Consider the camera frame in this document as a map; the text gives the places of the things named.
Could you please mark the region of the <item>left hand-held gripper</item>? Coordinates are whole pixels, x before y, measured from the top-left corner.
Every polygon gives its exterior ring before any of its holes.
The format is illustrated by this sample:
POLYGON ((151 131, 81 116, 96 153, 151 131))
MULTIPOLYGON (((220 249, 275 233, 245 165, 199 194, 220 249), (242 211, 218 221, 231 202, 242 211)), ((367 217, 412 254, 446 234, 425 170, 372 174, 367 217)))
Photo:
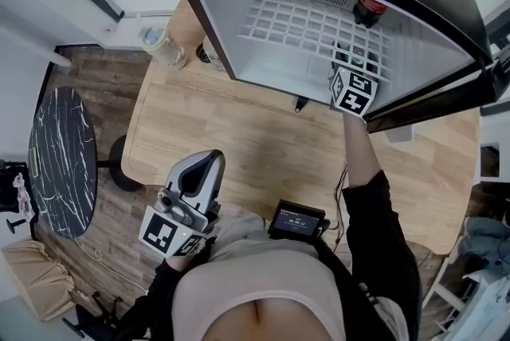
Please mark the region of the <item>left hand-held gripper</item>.
POLYGON ((193 253, 219 220, 215 201, 226 167, 220 150, 201 151, 176 163, 146 208, 139 240, 160 256, 184 257, 193 253), (190 197, 190 205, 181 197, 190 197))

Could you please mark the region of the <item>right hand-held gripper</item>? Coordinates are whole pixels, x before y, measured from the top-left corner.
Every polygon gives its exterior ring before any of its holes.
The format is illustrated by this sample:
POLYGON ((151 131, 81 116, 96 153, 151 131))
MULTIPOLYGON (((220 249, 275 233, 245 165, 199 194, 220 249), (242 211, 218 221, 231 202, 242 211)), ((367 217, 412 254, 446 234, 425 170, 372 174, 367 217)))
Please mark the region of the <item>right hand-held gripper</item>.
MULTIPOLYGON (((330 109, 363 117, 373 103, 378 83, 369 77, 348 69, 350 45, 343 41, 335 44, 332 74, 329 76, 331 103, 330 109)), ((366 70, 379 72, 379 55, 371 50, 367 52, 366 70)))

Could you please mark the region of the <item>dark cola bottle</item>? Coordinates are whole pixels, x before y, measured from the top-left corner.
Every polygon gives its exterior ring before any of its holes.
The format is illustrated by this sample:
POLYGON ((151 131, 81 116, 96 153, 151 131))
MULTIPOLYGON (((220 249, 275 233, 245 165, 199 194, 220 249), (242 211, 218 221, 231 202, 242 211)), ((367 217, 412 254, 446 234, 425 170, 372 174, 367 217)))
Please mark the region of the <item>dark cola bottle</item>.
POLYGON ((356 25, 364 25, 370 29, 379 22, 379 19, 388 10, 388 6, 375 0, 358 0, 352 13, 356 25))

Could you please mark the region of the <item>black mini fridge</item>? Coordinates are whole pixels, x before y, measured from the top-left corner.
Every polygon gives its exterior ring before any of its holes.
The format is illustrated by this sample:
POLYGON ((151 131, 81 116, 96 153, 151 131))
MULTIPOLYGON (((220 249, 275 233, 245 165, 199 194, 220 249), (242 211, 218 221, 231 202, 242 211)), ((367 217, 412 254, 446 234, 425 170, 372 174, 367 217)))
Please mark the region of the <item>black mini fridge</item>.
POLYGON ((358 0, 187 0, 229 76, 330 107, 335 44, 379 55, 379 72, 348 69, 378 90, 369 132, 491 104, 510 89, 510 46, 493 55, 476 0, 375 0, 379 22, 356 25, 358 0))

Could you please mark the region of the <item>person's right forearm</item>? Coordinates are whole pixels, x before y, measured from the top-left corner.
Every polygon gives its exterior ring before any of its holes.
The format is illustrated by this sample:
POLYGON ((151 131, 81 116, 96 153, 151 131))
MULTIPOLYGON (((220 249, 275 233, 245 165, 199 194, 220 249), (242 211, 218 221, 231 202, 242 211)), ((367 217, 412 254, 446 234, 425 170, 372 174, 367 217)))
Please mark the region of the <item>person's right forearm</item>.
POLYGON ((348 187, 343 196, 349 214, 354 205, 392 211, 390 184, 379 164, 366 125, 359 117, 344 113, 343 129, 347 160, 348 187))

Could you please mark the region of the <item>person's left forearm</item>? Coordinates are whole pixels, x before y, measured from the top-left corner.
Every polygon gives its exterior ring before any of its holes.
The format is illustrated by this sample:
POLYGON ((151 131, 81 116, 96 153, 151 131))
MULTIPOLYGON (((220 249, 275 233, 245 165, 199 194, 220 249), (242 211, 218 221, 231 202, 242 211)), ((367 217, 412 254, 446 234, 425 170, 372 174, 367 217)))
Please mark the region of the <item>person's left forearm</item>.
POLYGON ((145 296, 136 300, 133 310, 142 316, 153 316, 161 311, 167 302, 182 272, 190 264, 194 256, 169 257, 155 269, 155 277, 145 296))

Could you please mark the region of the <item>black display device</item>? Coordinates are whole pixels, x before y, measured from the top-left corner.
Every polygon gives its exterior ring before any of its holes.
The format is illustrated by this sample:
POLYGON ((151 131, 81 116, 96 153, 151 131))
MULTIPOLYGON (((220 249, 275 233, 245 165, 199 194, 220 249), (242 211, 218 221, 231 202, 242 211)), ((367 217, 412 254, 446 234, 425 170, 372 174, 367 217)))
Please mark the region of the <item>black display device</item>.
POLYGON ((280 200, 268 234, 275 240, 288 239, 312 243, 329 228, 330 221, 323 210, 280 200))

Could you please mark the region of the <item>person's body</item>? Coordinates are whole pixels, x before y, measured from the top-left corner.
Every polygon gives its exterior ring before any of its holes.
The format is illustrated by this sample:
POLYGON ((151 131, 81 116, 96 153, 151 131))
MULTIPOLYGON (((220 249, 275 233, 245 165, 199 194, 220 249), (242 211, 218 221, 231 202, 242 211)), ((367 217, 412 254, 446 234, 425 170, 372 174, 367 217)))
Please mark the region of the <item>person's body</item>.
POLYGON ((421 281, 398 215, 386 194, 346 201, 350 268, 242 218, 183 270, 163 262, 112 341, 417 341, 421 281))

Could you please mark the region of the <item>black marble round table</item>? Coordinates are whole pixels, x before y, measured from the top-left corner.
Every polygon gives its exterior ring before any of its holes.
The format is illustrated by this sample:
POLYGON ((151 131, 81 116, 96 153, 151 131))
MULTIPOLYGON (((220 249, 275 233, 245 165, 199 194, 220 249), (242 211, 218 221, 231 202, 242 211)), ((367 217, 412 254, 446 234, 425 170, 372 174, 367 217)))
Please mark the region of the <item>black marble round table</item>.
POLYGON ((96 207, 100 168, 109 170, 121 190, 143 188, 122 171, 126 138, 120 136, 108 158, 99 159, 92 118, 74 88, 55 88, 41 102, 29 138, 29 149, 38 149, 41 171, 33 178, 28 163, 29 180, 39 216, 55 234, 72 240, 88 229, 96 207))

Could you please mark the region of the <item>white plastic rack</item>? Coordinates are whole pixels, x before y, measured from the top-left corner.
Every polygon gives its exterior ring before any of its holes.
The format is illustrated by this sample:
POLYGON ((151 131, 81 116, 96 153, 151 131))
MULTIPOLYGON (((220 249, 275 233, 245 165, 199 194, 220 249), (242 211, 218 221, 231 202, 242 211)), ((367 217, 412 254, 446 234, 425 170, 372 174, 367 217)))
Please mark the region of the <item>white plastic rack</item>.
POLYGON ((510 183, 510 111, 481 117, 480 180, 510 183))

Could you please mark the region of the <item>flat rectangular device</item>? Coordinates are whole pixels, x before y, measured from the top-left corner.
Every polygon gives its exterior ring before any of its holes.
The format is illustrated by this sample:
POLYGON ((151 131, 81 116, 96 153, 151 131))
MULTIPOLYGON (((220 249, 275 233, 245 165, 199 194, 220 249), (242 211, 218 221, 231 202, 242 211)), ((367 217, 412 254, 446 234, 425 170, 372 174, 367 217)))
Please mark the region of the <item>flat rectangular device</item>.
POLYGON ((33 178, 37 178, 40 175, 40 160, 38 149, 36 147, 31 147, 29 149, 29 168, 30 173, 33 178))

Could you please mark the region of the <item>black chair base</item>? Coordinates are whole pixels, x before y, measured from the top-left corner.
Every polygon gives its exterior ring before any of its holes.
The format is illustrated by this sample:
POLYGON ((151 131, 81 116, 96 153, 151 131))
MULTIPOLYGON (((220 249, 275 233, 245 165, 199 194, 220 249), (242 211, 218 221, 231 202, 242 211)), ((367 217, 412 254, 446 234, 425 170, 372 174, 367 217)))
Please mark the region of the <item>black chair base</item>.
POLYGON ((112 307, 108 310, 100 302, 100 293, 94 292, 92 298, 101 310, 99 316, 93 315, 86 308, 77 305, 76 317, 78 324, 67 323, 67 326, 80 336, 82 339, 88 335, 94 341, 111 341, 114 330, 116 329, 119 319, 117 318, 116 309, 120 302, 124 300, 117 296, 113 302, 112 307))

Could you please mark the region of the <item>pink patterned cloth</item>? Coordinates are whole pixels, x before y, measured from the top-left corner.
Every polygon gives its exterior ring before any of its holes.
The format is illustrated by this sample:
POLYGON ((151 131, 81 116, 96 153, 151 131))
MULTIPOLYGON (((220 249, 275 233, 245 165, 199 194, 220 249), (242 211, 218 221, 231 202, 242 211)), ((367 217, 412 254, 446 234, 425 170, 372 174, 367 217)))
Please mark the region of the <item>pink patterned cloth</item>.
POLYGON ((19 212, 27 222, 31 222, 35 216, 35 211, 31 205, 31 199, 28 190, 26 189, 25 180, 21 172, 19 172, 18 175, 14 178, 13 188, 18 191, 17 201, 19 212))

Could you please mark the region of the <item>black metal stand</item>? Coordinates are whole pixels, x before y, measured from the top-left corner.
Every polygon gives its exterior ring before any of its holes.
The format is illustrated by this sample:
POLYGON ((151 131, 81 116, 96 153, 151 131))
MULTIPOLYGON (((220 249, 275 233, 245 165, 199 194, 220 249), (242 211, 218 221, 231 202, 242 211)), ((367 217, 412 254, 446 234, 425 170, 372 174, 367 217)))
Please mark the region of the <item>black metal stand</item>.
POLYGON ((33 192, 31 190, 29 180, 29 169, 26 162, 10 162, 0 159, 0 213, 20 213, 18 205, 18 189, 13 185, 15 178, 20 174, 23 177, 24 187, 30 200, 30 207, 33 211, 33 216, 29 217, 29 220, 19 220, 15 223, 8 221, 7 225, 11 233, 15 233, 15 228, 17 226, 27 222, 29 224, 30 235, 35 240, 36 235, 34 225, 38 219, 37 206, 33 199, 33 192))

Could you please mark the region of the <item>white side table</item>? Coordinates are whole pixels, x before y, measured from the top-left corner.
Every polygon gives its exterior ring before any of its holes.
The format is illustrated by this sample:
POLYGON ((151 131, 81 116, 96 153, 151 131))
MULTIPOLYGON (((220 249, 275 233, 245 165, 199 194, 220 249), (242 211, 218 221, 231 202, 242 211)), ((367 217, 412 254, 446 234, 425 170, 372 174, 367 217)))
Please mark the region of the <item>white side table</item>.
POLYGON ((510 275, 485 269, 466 274, 469 286, 459 297, 441 283, 449 266, 446 257, 422 301, 425 308, 439 296, 451 307, 448 317, 437 323, 441 333, 431 341, 500 341, 510 329, 510 275))

